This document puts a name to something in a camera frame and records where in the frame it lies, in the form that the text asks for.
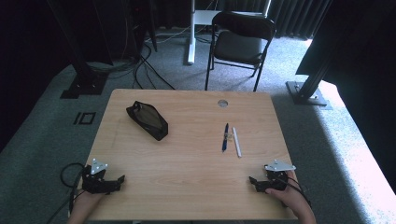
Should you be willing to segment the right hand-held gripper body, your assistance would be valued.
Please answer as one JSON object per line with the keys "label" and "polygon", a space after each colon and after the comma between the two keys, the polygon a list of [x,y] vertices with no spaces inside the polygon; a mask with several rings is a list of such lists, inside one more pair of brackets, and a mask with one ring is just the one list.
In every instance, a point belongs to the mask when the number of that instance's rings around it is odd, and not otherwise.
{"label": "right hand-held gripper body", "polygon": [[296,166],[280,160],[273,160],[264,165],[272,189],[284,190],[288,185],[287,171],[294,171]]}

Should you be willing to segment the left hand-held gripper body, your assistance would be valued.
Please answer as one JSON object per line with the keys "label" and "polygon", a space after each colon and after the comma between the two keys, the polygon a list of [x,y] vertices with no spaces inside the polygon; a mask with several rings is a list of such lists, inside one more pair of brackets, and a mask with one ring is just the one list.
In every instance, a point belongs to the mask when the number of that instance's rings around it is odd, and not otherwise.
{"label": "left hand-held gripper body", "polygon": [[92,194],[106,193],[109,189],[120,187],[121,184],[105,180],[107,163],[103,163],[97,159],[92,160],[92,164],[87,164],[82,171],[82,188]]}

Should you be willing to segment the white pen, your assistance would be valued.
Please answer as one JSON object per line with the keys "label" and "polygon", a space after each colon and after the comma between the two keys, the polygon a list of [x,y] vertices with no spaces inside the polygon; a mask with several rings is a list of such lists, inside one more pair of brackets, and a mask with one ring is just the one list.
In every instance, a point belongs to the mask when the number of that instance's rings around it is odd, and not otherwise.
{"label": "white pen", "polygon": [[242,151],[241,151],[241,147],[239,144],[237,130],[235,127],[232,127],[232,130],[233,130],[233,139],[234,139],[234,143],[235,143],[236,155],[240,159],[240,158],[242,158]]}

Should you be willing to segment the black mesh pencil case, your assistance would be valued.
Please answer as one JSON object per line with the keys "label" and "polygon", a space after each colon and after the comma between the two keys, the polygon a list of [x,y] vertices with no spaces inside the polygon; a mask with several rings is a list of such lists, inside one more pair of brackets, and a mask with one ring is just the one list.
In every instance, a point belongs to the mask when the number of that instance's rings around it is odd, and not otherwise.
{"label": "black mesh pencil case", "polygon": [[168,123],[158,110],[149,104],[135,101],[126,108],[128,116],[157,141],[168,135]]}

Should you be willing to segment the person's left hand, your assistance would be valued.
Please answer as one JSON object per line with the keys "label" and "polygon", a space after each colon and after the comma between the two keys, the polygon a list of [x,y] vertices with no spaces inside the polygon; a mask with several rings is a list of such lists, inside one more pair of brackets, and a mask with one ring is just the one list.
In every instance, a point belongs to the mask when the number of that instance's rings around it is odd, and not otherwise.
{"label": "person's left hand", "polygon": [[104,198],[104,193],[92,194],[82,191],[74,200],[73,210],[70,217],[84,221]]}

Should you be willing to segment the person's right hand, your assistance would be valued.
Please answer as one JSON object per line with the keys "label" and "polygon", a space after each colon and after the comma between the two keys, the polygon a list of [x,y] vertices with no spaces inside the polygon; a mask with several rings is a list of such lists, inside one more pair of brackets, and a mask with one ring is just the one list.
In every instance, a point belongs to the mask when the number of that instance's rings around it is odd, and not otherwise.
{"label": "person's right hand", "polygon": [[300,187],[294,181],[294,172],[287,171],[289,185],[284,190],[267,189],[265,192],[284,203],[298,218],[313,214],[310,205],[299,192]]}

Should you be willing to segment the blue pen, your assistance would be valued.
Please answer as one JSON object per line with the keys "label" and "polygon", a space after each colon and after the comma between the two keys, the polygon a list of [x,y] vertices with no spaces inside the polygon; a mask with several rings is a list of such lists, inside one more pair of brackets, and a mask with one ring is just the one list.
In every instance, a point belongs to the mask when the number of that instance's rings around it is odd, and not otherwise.
{"label": "blue pen", "polygon": [[223,133],[221,152],[225,152],[225,150],[227,149],[228,135],[229,135],[229,123],[226,123]]}

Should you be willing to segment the black tape floor marker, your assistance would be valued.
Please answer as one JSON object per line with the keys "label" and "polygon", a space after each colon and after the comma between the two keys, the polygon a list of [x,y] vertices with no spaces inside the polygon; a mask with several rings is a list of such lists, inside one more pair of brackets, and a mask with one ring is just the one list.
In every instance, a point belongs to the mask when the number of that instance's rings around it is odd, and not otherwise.
{"label": "black tape floor marker", "polygon": [[73,124],[74,125],[91,125],[96,117],[95,112],[78,112]]}

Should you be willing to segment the black metal stand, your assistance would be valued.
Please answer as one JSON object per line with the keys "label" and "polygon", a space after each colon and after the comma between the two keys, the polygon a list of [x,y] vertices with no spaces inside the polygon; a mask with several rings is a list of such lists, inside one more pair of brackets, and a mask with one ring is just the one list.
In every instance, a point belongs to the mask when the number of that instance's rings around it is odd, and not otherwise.
{"label": "black metal stand", "polygon": [[319,55],[309,52],[305,54],[297,69],[297,74],[306,73],[308,75],[306,81],[286,82],[289,94],[296,105],[330,106],[318,89],[318,84],[329,70],[334,51],[335,48],[330,48],[329,50],[323,50]]}
{"label": "black metal stand", "polygon": [[74,80],[63,91],[61,98],[77,99],[80,95],[101,95],[108,73],[100,74],[89,67],[59,0],[47,0],[47,3],[63,37],[65,53],[76,71]]}

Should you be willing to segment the black folding chair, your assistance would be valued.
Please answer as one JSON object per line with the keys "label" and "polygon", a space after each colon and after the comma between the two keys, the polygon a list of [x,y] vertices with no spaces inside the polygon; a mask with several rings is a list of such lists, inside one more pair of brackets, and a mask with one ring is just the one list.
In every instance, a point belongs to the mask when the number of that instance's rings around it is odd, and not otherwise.
{"label": "black folding chair", "polygon": [[212,19],[211,42],[205,75],[205,90],[214,64],[252,70],[256,91],[276,24],[263,15],[221,11]]}

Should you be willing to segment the dark pleated curtain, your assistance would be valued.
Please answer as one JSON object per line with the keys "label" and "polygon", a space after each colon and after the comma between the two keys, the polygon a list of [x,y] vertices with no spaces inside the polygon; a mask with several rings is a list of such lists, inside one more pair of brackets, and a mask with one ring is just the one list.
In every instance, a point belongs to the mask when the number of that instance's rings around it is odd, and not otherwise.
{"label": "dark pleated curtain", "polygon": [[313,38],[333,0],[215,0],[215,9],[261,13],[276,24],[276,37]]}

